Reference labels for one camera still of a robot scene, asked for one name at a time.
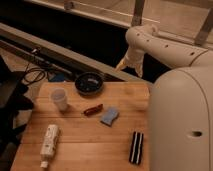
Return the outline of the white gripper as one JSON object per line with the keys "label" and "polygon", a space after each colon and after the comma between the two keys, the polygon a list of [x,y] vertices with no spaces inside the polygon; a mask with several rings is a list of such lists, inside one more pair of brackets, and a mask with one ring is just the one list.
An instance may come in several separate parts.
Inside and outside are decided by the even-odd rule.
{"label": "white gripper", "polygon": [[125,55],[125,61],[121,60],[117,64],[116,70],[121,71],[125,69],[127,65],[128,67],[134,68],[138,77],[142,78],[143,76],[142,64],[144,60],[144,54],[145,52],[140,49],[129,47]]}

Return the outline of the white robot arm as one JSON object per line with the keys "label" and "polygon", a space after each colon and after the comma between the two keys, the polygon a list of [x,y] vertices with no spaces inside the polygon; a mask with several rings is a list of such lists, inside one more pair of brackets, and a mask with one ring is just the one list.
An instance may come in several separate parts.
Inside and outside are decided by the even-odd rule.
{"label": "white robot arm", "polygon": [[116,66],[142,73],[149,54],[170,70],[149,99],[150,171],[213,171],[213,50],[158,36],[154,25],[133,26]]}

